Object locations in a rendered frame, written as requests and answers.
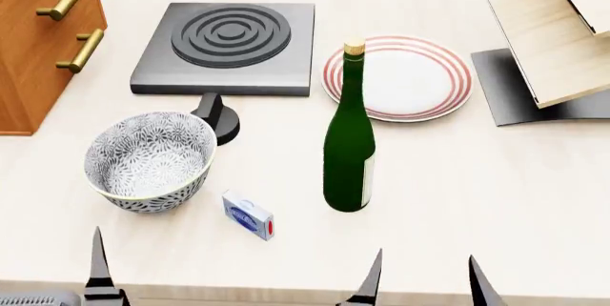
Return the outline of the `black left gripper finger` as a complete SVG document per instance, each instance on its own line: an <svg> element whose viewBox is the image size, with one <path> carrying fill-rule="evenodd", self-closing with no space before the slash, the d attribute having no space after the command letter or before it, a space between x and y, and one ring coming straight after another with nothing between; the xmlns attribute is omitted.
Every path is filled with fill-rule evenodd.
<svg viewBox="0 0 610 306"><path fill-rule="evenodd" d="M113 284L100 228L95 228L91 247L91 272L85 285L84 306L130 306L123 289Z"/></svg>

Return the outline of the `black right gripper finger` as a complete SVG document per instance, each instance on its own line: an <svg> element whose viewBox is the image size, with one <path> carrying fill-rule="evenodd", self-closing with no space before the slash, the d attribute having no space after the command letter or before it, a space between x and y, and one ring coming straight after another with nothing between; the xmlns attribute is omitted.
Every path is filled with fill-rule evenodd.
<svg viewBox="0 0 610 306"><path fill-rule="evenodd" d="M472 255L469 256L468 268L473 306L508 306L492 287Z"/></svg>
<svg viewBox="0 0 610 306"><path fill-rule="evenodd" d="M335 306L376 306L381 270L382 250L379 250L369 273L358 290L348 299L337 303Z"/></svg>

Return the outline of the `green wine bottle with cork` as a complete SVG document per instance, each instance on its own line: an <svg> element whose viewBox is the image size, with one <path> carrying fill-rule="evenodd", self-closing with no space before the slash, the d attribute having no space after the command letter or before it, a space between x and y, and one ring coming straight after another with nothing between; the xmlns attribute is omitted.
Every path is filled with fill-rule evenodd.
<svg viewBox="0 0 610 306"><path fill-rule="evenodd" d="M336 211L360 211L370 201L374 131L363 102L365 40L344 44L340 101L323 145L323 196Z"/></svg>

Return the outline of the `brown wooden drawer cabinet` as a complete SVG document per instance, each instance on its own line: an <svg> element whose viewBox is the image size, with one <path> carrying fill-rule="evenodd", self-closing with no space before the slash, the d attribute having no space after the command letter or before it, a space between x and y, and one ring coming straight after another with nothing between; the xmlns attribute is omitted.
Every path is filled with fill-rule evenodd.
<svg viewBox="0 0 610 306"><path fill-rule="evenodd" d="M85 44L78 33L104 31L101 0L78 0L61 20L37 16L59 0L0 0L0 135L34 134L77 73L58 69Z"/></svg>

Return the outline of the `light wood cabinet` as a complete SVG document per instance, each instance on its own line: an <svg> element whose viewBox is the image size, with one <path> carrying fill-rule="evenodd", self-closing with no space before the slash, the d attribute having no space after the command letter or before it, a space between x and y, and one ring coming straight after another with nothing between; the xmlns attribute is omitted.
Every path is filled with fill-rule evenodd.
<svg viewBox="0 0 610 306"><path fill-rule="evenodd" d="M487 0L539 108L610 90L610 0Z"/></svg>

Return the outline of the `grey floral patterned bowl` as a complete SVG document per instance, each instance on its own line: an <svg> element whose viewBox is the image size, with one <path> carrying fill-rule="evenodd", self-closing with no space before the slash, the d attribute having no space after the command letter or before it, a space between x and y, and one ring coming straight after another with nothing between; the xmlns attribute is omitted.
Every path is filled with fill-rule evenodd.
<svg viewBox="0 0 610 306"><path fill-rule="evenodd" d="M183 112L148 112L111 125L84 157L91 187L134 214L158 214L191 199L205 182L218 145L213 128Z"/></svg>

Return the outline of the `small blue white box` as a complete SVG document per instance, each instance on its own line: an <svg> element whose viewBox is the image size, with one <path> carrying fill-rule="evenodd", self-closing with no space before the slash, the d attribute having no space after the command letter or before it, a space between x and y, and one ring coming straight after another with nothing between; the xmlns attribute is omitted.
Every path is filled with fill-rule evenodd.
<svg viewBox="0 0 610 306"><path fill-rule="evenodd" d="M232 191L226 191L222 201L228 218L265 241L273 238L275 226L272 213Z"/></svg>

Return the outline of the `black stove knob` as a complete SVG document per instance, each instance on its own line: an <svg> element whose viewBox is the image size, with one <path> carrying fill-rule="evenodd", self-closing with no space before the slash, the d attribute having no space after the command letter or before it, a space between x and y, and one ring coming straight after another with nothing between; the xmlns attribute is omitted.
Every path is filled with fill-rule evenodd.
<svg viewBox="0 0 610 306"><path fill-rule="evenodd" d="M213 128L217 145L225 145L237 137L240 121L237 113L225 106L218 93L204 93L192 115L203 119Z"/></svg>

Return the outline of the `white plate with red rings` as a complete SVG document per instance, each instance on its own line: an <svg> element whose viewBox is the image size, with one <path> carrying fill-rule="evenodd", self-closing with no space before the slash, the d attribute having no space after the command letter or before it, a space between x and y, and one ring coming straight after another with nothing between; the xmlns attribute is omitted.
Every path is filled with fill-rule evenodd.
<svg viewBox="0 0 610 306"><path fill-rule="evenodd" d="M358 76L344 49L322 68L324 91L341 109L385 122L413 123L456 111L474 90L474 77L455 51L429 39L380 35L366 39Z"/></svg>

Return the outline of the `dark grey electric hot plate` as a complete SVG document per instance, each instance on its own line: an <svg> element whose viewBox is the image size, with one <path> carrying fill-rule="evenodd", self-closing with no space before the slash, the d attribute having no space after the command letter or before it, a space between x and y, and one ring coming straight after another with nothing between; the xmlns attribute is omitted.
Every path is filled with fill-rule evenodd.
<svg viewBox="0 0 610 306"><path fill-rule="evenodd" d="M315 5L171 3L132 93L308 96Z"/></svg>

